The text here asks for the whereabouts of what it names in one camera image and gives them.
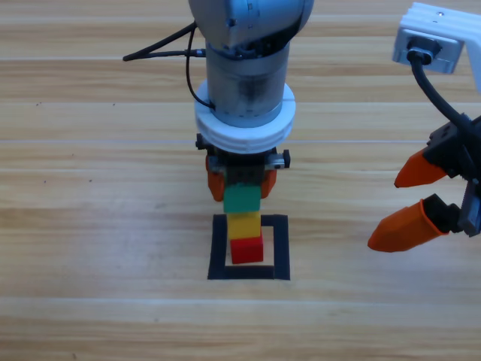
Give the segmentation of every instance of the black cable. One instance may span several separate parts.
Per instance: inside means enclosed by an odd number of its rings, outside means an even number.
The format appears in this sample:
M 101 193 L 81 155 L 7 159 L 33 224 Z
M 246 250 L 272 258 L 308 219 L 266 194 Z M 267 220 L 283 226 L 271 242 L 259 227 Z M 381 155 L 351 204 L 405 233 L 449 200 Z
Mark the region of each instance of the black cable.
M 165 39 L 163 39 L 163 40 L 161 40 L 161 41 L 159 41 L 159 42 L 157 42 L 153 45 L 150 45 L 149 47 L 146 47 L 146 48 L 144 48 L 142 50 L 139 50 L 135 53 L 124 56 L 123 61 L 124 62 L 130 62 L 132 60 L 140 59 L 140 58 L 148 55 L 149 53 L 152 53 L 153 51 L 158 50 L 158 49 L 160 49 L 161 47 L 164 47 L 167 44 L 170 44 L 172 41 L 175 41 L 178 38 L 182 38 L 184 35 L 187 35 L 190 32 L 192 32 L 192 30 L 194 30 L 196 27 L 197 27 L 197 24 L 195 24 L 195 22 L 194 22 L 194 23 L 186 26 L 185 28 L 179 30 L 178 32 L 176 32 L 172 35 L 169 35 L 167 38 L 165 38 Z
M 421 56 L 413 56 L 411 58 L 411 68 L 419 87 L 442 115 L 448 118 L 458 129 L 464 129 L 466 125 L 465 120 L 461 117 L 460 113 L 449 105 L 436 91 L 428 77 L 426 77 L 423 66 L 423 58 Z
M 194 40 L 194 34 L 195 34 L 195 28 L 190 32 L 190 38 L 189 38 L 189 45 L 187 46 L 187 55 L 186 55 L 186 78 L 187 78 L 187 86 L 189 87 L 189 90 L 190 90 L 190 93 L 192 94 L 192 96 L 194 97 L 194 99 L 201 103 L 203 106 L 206 106 L 208 108 L 212 108 L 212 109 L 215 109 L 216 107 L 214 106 L 214 104 L 212 103 L 206 103 L 204 102 L 203 100 L 201 100 L 197 94 L 195 94 L 195 91 L 194 89 L 192 88 L 192 84 L 190 82 L 190 52 L 192 50 L 192 42 Z
M 162 51 L 161 53 L 150 53 L 146 56 L 142 56 L 139 59 L 151 59 L 151 58 L 163 58 L 165 56 L 186 56 L 187 52 L 183 50 L 179 51 Z
M 160 53 L 150 53 L 150 54 L 147 54 L 146 56 L 142 56 L 139 59 L 163 58 L 166 56 L 187 56 L 187 50 L 162 51 Z M 190 56 L 194 56 L 196 58 L 205 58 L 205 49 L 190 50 Z

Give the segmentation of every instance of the black tape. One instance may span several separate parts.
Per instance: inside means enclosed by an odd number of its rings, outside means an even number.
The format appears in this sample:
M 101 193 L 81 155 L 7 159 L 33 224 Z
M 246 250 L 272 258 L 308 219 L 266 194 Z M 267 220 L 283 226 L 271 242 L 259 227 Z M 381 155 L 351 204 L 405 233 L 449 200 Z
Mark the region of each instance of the black tape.
M 261 216 L 263 227 L 274 228 L 274 265 L 225 266 L 227 254 L 227 216 L 216 214 L 212 222 L 209 280 L 285 280 L 291 279 L 289 261 L 289 219 L 274 214 Z

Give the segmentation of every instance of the white ring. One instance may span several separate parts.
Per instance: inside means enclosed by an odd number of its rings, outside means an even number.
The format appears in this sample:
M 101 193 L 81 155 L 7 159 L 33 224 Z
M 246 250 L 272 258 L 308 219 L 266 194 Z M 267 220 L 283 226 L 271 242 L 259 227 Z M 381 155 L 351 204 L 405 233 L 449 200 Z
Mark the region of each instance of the white ring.
M 207 81 L 198 89 L 198 97 L 208 102 Z M 277 147 L 289 136 L 295 118 L 295 97 L 284 84 L 283 106 L 271 122 L 256 128 L 238 128 L 217 119 L 205 105 L 195 102 L 199 132 L 215 147 L 237 154 L 262 153 Z

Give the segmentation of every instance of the wooden table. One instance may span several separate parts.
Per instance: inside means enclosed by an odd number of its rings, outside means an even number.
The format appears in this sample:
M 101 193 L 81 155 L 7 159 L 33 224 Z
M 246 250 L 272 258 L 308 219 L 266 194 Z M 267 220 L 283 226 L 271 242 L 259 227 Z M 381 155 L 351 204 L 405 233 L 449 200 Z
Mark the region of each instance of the wooden table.
M 262 206 L 289 215 L 282 282 L 207 280 L 222 209 L 193 143 L 185 60 L 121 61 L 191 22 L 188 1 L 1 1 L 0 360 L 480 360 L 480 238 L 366 245 L 393 211 L 464 191 L 393 186 L 446 122 L 391 61 L 410 5 L 317 0 L 292 43 L 292 168 Z M 193 59 L 192 82 L 204 76 Z M 430 79 L 481 114 L 466 54 Z

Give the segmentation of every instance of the white mount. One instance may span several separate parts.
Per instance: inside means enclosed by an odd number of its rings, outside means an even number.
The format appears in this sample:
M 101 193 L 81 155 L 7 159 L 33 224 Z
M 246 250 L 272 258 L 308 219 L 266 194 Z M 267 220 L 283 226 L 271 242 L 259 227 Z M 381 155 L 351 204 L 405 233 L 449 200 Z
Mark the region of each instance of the white mount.
M 476 88 L 481 93 L 481 16 L 415 2 L 403 16 L 393 60 L 409 65 L 407 45 L 413 36 L 434 39 L 443 48 L 427 70 L 451 74 L 466 44 Z
M 207 81 L 198 89 L 198 97 L 208 102 Z M 237 154 L 262 153 L 277 147 L 289 136 L 295 117 L 295 98 L 284 85 L 282 109 L 271 122 L 255 128 L 238 128 L 217 119 L 210 109 L 195 102 L 195 119 L 204 139 L 215 147 Z

